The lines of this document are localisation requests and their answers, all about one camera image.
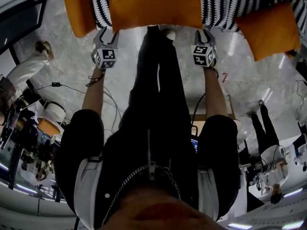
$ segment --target gray floor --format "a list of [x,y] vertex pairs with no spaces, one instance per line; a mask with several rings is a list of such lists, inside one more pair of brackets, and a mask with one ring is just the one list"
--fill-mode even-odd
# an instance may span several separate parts
[[[174,45],[177,49],[186,99],[190,112],[193,113],[196,102],[205,91],[202,69],[193,65],[190,53],[195,29],[176,27],[175,30],[177,38]],[[138,50],[145,32],[146,28],[120,32],[119,59],[115,67],[106,72],[105,86],[111,91],[122,111],[128,106],[129,92],[136,75]],[[84,92],[88,76],[94,69],[90,54],[95,34],[96,32],[91,32],[84,38],[76,38],[69,24],[64,0],[47,0],[41,28],[20,40],[15,45],[15,49],[19,59],[24,60],[33,52],[34,42],[37,39],[49,41],[55,59],[31,79],[34,86],[39,88],[57,81]],[[298,116],[301,98],[296,94],[295,79],[302,79],[302,77],[295,70],[295,62],[290,61],[283,54],[254,62],[247,41],[243,36],[221,32],[217,29],[212,29],[212,34],[217,41],[219,55],[217,69],[220,73],[220,82],[225,95],[232,96],[236,117],[242,124],[239,129],[238,141],[240,143],[247,138],[250,152],[257,153],[256,135],[251,121],[245,116],[245,113],[257,108],[258,100],[266,95],[270,96],[266,105],[272,119],[277,119],[284,112]],[[227,78],[222,83],[224,73],[227,74]],[[307,88],[301,83],[299,92],[305,96]],[[49,87],[41,90],[40,93],[45,99],[55,101],[67,108],[68,119],[81,108],[84,97],[83,94],[66,87]],[[112,102],[106,96],[105,101]],[[165,107],[165,110],[171,112],[172,108],[176,107]],[[199,113],[204,112],[204,104],[202,103]],[[305,113],[305,106],[303,106],[301,113]],[[115,108],[106,103],[102,111],[105,129],[111,129],[114,117]],[[303,121],[305,116],[300,115],[299,119]],[[110,134],[109,130],[105,131],[106,137]]]

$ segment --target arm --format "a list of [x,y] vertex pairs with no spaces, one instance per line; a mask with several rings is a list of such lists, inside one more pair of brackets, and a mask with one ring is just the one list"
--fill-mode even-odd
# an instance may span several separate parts
[[214,71],[203,68],[206,80],[206,115],[207,119],[214,115],[228,117],[226,101],[220,83]]
[[[92,78],[99,78],[104,72],[97,67],[95,67],[92,74]],[[104,79],[94,83],[92,86],[87,88],[82,109],[90,109],[98,113],[101,116],[102,104],[103,104],[103,94],[104,94]]]

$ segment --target bracelet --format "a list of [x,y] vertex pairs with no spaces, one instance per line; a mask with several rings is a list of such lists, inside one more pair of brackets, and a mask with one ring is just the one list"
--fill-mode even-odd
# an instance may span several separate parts
[[213,68],[213,67],[204,67],[204,69],[210,69],[212,71],[215,72],[217,79],[219,79],[219,72],[217,71],[217,69]]
[[101,76],[99,78],[92,78],[91,76],[88,76],[88,78],[90,80],[93,80],[93,81],[90,81],[85,86],[88,88],[88,87],[92,86],[93,84],[97,83],[98,81],[100,81],[104,77],[105,73],[106,73],[106,69],[103,70],[103,72],[102,72],[102,74],[101,74]]

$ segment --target black and white striped fabric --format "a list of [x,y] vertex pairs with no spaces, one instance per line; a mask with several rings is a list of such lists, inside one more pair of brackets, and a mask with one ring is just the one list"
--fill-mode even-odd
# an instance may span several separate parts
[[[284,0],[273,0],[274,3]],[[295,14],[295,21],[300,35],[305,32],[307,0],[289,0]],[[269,7],[263,0],[201,0],[202,23],[232,32],[238,32],[234,18],[246,15],[262,6]],[[112,27],[109,0],[93,0],[94,13],[98,27]]]

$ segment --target shoe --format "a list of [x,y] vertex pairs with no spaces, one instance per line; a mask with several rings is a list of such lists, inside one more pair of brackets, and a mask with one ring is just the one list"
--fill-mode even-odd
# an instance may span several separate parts
[[49,42],[45,41],[43,43],[43,47],[44,47],[44,50],[47,51],[47,55],[48,55],[48,59],[49,61],[53,60],[54,56],[53,56],[53,53],[52,53],[52,48],[51,48],[51,45]]
[[246,116],[251,118],[255,114],[256,114],[256,112],[248,112],[248,113],[246,113]]
[[172,40],[174,42],[175,38],[176,38],[176,33],[175,31],[171,30],[171,29],[164,29],[162,30],[162,32],[164,33],[164,35],[169,39]]
[[258,101],[258,105],[262,107],[264,105],[264,101],[263,100]]
[[41,41],[37,41],[35,43],[35,50],[38,51],[39,53],[42,53],[44,50],[44,45]]

